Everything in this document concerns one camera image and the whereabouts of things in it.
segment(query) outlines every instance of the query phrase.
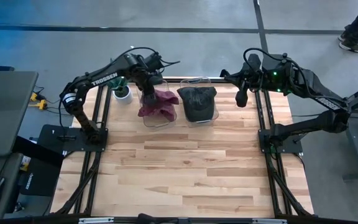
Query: white flower pot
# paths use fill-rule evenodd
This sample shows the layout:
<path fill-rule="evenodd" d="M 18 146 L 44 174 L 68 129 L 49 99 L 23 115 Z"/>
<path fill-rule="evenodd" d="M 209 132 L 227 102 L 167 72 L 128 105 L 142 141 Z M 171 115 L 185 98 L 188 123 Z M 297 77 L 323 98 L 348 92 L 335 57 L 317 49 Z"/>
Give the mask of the white flower pot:
<path fill-rule="evenodd" d="M 134 99 L 134 97 L 132 96 L 131 88 L 129 88 L 128 86 L 125 86 L 125 88 L 128 88 L 129 92 L 124 97 L 118 97 L 118 96 L 116 96 L 115 91 L 112 92 L 112 95 L 115 97 L 115 99 L 117 99 L 117 102 L 122 105 L 127 105 L 127 104 L 131 103 L 132 100 Z"/>

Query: wooden work surface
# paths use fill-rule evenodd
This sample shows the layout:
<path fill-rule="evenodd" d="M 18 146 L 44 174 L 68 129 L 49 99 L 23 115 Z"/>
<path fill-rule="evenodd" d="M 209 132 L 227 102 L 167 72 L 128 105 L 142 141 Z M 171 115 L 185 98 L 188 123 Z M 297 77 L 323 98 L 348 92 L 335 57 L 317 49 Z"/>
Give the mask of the wooden work surface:
<path fill-rule="evenodd" d="M 177 96 L 178 86 L 170 84 Z M 236 87 L 214 86 L 219 118 L 212 126 L 200 128 L 188 127 L 180 104 L 175 106 L 178 117 L 174 127 L 151 131 L 137 116 L 139 101 L 133 86 L 131 104 L 117 105 L 111 98 L 109 139 L 100 163 L 93 216 L 273 217 L 265 158 L 257 140 L 254 94 L 248 94 L 247 107 L 238 108 Z M 89 118 L 96 93 L 97 89 L 92 89 L 84 105 Z M 276 123 L 291 123 L 287 98 L 279 93 L 271 93 L 270 98 Z M 80 126 L 76 120 L 73 125 Z M 83 158 L 84 152 L 75 152 L 64 160 L 52 211 L 62 207 L 76 189 Z M 283 154 L 282 159 L 288 187 L 305 209 L 313 212 L 299 158 Z M 284 211 L 281 191 L 278 197 Z"/>

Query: clear plastic container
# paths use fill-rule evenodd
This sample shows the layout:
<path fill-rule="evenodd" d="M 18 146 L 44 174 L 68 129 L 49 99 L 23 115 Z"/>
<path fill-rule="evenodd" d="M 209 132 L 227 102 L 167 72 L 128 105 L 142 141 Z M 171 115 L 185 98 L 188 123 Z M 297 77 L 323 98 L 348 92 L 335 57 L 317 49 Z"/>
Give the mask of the clear plastic container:
<path fill-rule="evenodd" d="M 154 85 L 154 89 L 160 90 L 160 91 L 169 91 L 169 85 L 168 85 L 167 81 L 163 80 L 162 84 Z M 139 97 L 140 107 L 142 107 L 143 103 L 142 103 L 141 99 L 142 99 L 143 93 L 138 88 L 136 88 L 136 90 L 137 90 L 137 95 Z M 150 115 L 150 116 L 144 116 L 143 123 L 146 127 L 149 127 L 149 128 L 162 128 L 162 127 L 169 128 L 170 126 L 175 125 L 176 119 L 177 119 L 177 113 L 175 111 L 173 121 L 169 121 L 166 117 L 164 117 L 161 114 L 154 114 L 154 115 Z"/>
<path fill-rule="evenodd" d="M 180 88 L 184 88 L 184 87 L 212 87 L 212 83 L 208 77 L 190 78 L 190 79 L 182 80 L 180 82 Z M 196 121 L 196 122 L 191 122 L 188 120 L 188 118 L 186 118 L 186 120 L 188 122 L 189 127 L 194 128 L 194 127 L 212 125 L 214 120 L 218 117 L 219 117 L 219 112 L 216 109 L 216 104 L 215 104 L 214 114 L 211 119 L 205 121 Z"/>

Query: black baseball cap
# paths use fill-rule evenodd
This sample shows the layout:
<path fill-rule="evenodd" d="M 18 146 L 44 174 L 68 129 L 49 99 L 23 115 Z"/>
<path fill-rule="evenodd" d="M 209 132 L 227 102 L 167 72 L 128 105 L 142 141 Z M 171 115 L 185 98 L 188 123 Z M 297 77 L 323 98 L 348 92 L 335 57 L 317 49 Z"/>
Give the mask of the black baseball cap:
<path fill-rule="evenodd" d="M 184 87 L 177 90 L 188 121 L 211 120 L 215 112 L 215 87 Z"/>

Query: small potted plant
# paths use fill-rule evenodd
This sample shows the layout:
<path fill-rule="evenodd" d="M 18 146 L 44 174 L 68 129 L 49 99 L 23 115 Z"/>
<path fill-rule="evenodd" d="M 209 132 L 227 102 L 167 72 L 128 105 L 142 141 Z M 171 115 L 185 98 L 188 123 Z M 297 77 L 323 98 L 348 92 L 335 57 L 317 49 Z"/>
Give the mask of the small potted plant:
<path fill-rule="evenodd" d="M 108 85 L 113 90 L 112 95 L 117 99 L 118 103 L 126 105 L 132 102 L 133 96 L 126 78 L 115 78 L 108 82 Z"/>

